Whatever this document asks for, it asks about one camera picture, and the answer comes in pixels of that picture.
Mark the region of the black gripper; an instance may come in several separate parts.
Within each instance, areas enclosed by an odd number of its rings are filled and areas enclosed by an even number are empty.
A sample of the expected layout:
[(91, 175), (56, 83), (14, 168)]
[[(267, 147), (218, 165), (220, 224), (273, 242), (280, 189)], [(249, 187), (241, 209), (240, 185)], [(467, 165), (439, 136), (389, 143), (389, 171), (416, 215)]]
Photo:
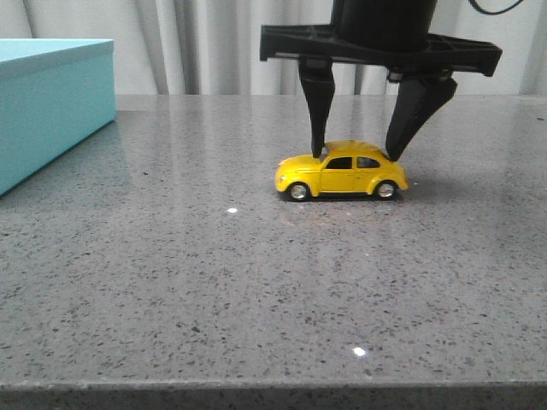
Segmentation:
[(434, 1), (336, 1), (328, 24), (263, 26), (260, 58), (294, 59), (311, 124), (311, 151), (321, 156), (334, 95), (334, 63), (385, 67), (399, 85), (385, 149), (397, 161), (426, 121), (455, 94), (454, 72), (491, 77), (495, 44), (432, 34)]

